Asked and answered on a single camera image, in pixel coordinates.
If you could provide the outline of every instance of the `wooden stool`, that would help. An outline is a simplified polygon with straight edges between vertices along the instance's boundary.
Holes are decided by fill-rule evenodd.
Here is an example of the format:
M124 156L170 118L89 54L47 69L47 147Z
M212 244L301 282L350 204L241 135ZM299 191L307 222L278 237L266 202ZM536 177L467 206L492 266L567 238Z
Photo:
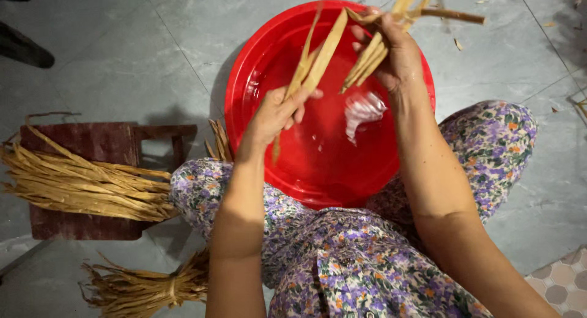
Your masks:
M72 153L88 161L138 166L141 157L140 142L148 139L171 138L174 167L178 168L186 157L183 136L195 135L195 125L139 126L130 122L79 123L35 125L42 134ZM21 145L30 150L57 153L26 126L20 127ZM33 239L69 240L136 240L151 222L90 215L65 213L29 205Z

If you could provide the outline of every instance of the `gray tile floor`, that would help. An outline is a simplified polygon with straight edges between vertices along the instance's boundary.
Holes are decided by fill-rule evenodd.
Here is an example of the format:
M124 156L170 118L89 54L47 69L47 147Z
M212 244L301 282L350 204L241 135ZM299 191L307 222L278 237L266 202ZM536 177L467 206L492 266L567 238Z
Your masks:
M242 45L268 19L307 1L0 2L0 21L56 57L47 71L0 58L0 138L16 131L26 114L74 111L82 113L77 121L199 124L190 157L202 157L203 137L211 137L205 120L223 115L228 72ZM387 8L393 2L352 1ZM439 121L484 99L525 104L539 121L530 165L487 225L499 248L527 274L587 242L587 120L572 105L587 89L587 25L574 29L587 6L574 10L574 0L476 1L444 3L487 15L485 26L424 19L411 34L433 72ZM541 26L550 21L556 25ZM144 151L154 160L171 154L162 143L146 143ZM26 204L1 195L0 269L35 244ZM170 272L202 246L180 219L151 228L135 242L52 242L4 277L0 317L98 316L76 284L86 278L79 264L99 261L96 250L129 268ZM186 303L157 316L203 312L203 305Z

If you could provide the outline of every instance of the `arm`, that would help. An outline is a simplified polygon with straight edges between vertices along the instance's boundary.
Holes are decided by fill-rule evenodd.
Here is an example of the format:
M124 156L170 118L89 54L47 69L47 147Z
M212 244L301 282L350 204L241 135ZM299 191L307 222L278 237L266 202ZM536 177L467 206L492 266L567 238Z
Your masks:
M308 98L307 92L299 91L283 102L284 95L284 88L267 93L238 148L212 230L208 318L266 316L260 275L265 149L281 129L301 122Z
M430 108L416 43L390 14L382 18L382 29L390 41L390 62L377 76L389 90L400 172L431 258L496 317L558 317L481 224L467 176ZM368 41L361 29L352 30L359 41ZM353 47L362 48L358 43Z

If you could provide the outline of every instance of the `floral pants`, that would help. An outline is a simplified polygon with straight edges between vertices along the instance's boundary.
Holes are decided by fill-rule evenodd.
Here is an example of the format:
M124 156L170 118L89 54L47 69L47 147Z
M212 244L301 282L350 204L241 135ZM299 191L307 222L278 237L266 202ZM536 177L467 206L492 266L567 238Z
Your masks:
M537 124L525 107L503 101L484 101L458 111L440 125L444 139L459 158L486 223L520 177L537 133ZM232 164L212 159L188 161L172 176L171 202L195 230L210 238L214 216L222 200ZM264 281L275 286L295 255L291 239L328 211L355 213L361 209L327 208L319 212L265 184L265 234L262 251ZM399 176L373 195L362 210L392 222L394 231L417 241L412 215Z

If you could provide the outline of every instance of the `woman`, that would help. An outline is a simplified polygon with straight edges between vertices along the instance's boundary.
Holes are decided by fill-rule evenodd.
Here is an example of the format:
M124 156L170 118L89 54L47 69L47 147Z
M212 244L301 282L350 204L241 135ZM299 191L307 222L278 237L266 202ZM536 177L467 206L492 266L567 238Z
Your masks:
M275 288L272 317L557 316L483 228L532 153L530 112L485 101L438 126L417 45L389 14L382 29L391 49L378 78L389 91L401 179L365 208L316 212L264 184L265 149L301 122L319 91L289 101L283 88L268 92L234 164L189 161L174 173L174 204L211 239L207 317L264 316L261 281ZM352 31L368 43L361 28Z

